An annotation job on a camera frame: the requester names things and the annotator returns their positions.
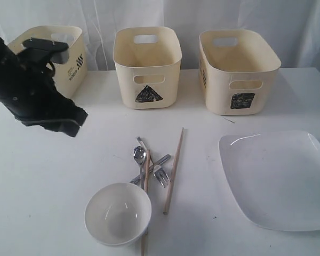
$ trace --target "white table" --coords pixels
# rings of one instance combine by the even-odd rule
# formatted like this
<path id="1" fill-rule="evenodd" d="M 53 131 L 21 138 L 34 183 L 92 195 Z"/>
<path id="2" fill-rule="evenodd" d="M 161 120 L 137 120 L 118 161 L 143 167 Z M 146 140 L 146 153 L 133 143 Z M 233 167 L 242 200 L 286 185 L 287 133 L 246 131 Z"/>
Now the white table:
<path id="1" fill-rule="evenodd" d="M 84 210 L 100 188 L 138 174 L 136 136 L 158 159 L 174 155 L 182 126 L 168 216 L 166 190 L 155 179 L 150 184 L 148 255 L 320 255 L 320 231 L 265 230 L 247 220 L 218 151 L 226 134 L 306 130 L 320 140 L 319 72 L 281 69 L 265 109 L 254 116 L 209 112 L 197 77 L 196 70 L 181 72 L 173 106 L 132 110 L 122 104 L 114 71 L 89 72 L 75 97 L 89 114 L 76 138 L 24 127 L 0 104 L 0 255 L 139 255 L 139 243 L 117 249 L 97 243 L 85 229 Z"/>

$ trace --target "chopstick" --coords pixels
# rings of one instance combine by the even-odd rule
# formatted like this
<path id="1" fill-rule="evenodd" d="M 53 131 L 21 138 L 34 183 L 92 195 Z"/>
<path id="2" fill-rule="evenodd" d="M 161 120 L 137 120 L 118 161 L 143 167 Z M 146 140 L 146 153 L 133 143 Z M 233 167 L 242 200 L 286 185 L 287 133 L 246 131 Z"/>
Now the chopstick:
<path id="1" fill-rule="evenodd" d="M 169 213 L 169 210 L 170 210 L 173 187 L 174 187 L 174 181 L 175 181 L 175 175 L 177 173 L 177 166 L 178 166 L 180 149 L 181 149 L 181 144 L 182 144 L 182 137 L 183 137 L 183 128 L 181 129 L 180 140 L 179 140 L 179 144 L 178 144 L 178 147 L 177 147 L 177 152 L 175 153 L 175 157 L 174 157 L 174 163 L 173 163 L 172 173 L 171 173 L 171 180 L 170 180 L 170 185 L 169 185 L 169 189 L 168 189 L 168 192 L 167 192 L 167 199 L 166 199 L 165 208 L 164 208 L 164 215 L 167 215 Z"/>
<path id="2" fill-rule="evenodd" d="M 149 180 L 149 164 L 150 164 L 150 150 L 146 151 L 146 178 L 145 178 L 145 192 L 148 193 L 148 180 Z M 146 236 L 148 234 L 148 229 L 142 235 L 141 238 L 141 256 L 145 254 L 145 246 L 146 246 Z"/>

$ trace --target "spoon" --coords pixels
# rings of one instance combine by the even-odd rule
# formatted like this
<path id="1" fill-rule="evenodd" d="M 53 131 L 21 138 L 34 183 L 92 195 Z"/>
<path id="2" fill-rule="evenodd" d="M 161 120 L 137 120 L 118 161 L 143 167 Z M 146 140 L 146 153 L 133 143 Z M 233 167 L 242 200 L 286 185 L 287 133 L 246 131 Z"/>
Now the spoon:
<path id="1" fill-rule="evenodd" d="M 145 164 L 146 160 L 146 151 L 141 146 L 134 148 L 134 160 L 139 165 L 140 168 L 140 177 L 141 177 L 141 188 L 145 189 L 145 178 L 143 177 L 142 167 Z"/>

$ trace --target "metal fork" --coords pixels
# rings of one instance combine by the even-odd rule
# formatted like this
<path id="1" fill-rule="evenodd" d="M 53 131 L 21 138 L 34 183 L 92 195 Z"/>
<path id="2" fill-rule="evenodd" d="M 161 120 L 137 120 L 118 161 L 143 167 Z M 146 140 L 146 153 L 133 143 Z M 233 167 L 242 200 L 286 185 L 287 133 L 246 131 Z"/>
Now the metal fork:
<path id="1" fill-rule="evenodd" d="M 145 143 L 140 137 L 137 137 L 137 141 L 140 144 L 142 148 L 144 148 L 146 151 L 148 150 Z M 161 165 L 155 164 L 154 165 L 154 171 L 153 171 L 154 177 L 160 182 L 160 184 L 165 188 L 170 182 L 170 177 L 167 175 L 165 170 L 162 168 Z"/>

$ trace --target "storage bin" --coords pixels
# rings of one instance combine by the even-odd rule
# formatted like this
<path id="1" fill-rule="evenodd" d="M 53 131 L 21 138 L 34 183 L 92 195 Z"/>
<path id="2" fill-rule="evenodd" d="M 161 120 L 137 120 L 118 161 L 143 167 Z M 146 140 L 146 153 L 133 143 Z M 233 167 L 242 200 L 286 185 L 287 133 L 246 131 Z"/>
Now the storage bin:
<path id="1" fill-rule="evenodd" d="M 181 47 L 166 27 L 120 30 L 114 62 L 123 103 L 133 109 L 164 108 L 177 99 Z"/>
<path id="2" fill-rule="evenodd" d="M 30 37 L 66 42 L 69 60 L 55 66 L 55 86 L 63 96 L 71 98 L 87 74 L 87 63 L 82 30 L 72 26 L 39 26 L 28 29 L 13 40 L 8 47 L 17 54 L 24 48 L 22 42 Z"/>
<path id="3" fill-rule="evenodd" d="M 214 30 L 200 34 L 199 80 L 208 110 L 250 115 L 264 107 L 281 61 L 256 32 Z"/>

